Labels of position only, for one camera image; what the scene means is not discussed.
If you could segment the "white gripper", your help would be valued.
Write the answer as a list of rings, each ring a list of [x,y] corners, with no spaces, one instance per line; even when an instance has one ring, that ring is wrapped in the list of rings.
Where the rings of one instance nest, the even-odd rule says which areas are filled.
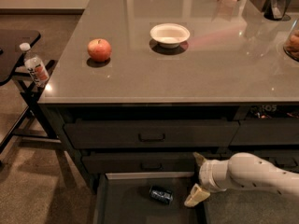
[[[184,205],[195,207],[210,196],[210,192],[226,191],[230,187],[228,161],[207,160],[198,152],[193,152],[197,165],[200,167],[199,179],[203,188],[194,184]]]

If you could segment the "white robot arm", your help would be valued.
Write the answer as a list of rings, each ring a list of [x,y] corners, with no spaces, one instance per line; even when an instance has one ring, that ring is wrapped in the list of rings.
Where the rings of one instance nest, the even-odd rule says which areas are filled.
[[[198,178],[184,205],[195,207],[211,193],[237,190],[260,190],[299,199],[299,174],[277,168],[271,162],[246,152],[236,153],[225,161],[208,160],[194,152],[199,166]]]

